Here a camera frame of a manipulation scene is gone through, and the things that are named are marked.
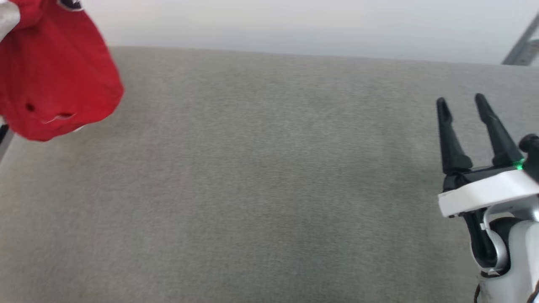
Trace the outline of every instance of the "red fabric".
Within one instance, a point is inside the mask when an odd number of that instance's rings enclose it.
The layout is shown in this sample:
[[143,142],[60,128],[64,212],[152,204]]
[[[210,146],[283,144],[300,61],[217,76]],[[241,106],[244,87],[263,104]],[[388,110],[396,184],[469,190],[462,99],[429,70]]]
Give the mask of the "red fabric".
[[11,0],[20,23],[0,42],[0,114],[21,136],[47,141],[100,121],[123,86],[83,11],[56,0]]

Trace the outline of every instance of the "gray fabric surface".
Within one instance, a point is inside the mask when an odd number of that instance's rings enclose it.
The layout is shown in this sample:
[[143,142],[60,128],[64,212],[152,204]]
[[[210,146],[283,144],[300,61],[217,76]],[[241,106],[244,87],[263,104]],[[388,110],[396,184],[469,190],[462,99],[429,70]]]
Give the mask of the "gray fabric surface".
[[471,302],[436,204],[436,98],[475,164],[473,96],[539,131],[539,70],[113,50],[108,119],[0,163],[1,302]]

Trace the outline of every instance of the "robotic arm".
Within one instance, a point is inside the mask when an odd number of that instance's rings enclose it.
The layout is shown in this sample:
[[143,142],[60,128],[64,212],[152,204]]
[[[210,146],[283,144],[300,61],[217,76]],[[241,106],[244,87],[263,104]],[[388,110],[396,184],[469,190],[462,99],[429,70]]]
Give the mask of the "robotic arm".
[[492,166],[473,168],[437,101],[444,189],[438,205],[445,217],[464,218],[472,254],[481,268],[478,303],[539,303],[539,136],[522,139],[524,159],[485,96],[475,96],[487,126]]

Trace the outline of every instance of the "red cloth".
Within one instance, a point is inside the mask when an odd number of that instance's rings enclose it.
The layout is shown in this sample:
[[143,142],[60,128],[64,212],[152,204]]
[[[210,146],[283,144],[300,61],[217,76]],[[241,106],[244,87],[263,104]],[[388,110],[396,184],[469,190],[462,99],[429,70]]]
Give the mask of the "red cloth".
[[10,1],[21,15],[0,42],[0,115],[10,128],[47,141],[109,116],[123,86],[86,13],[65,0]]

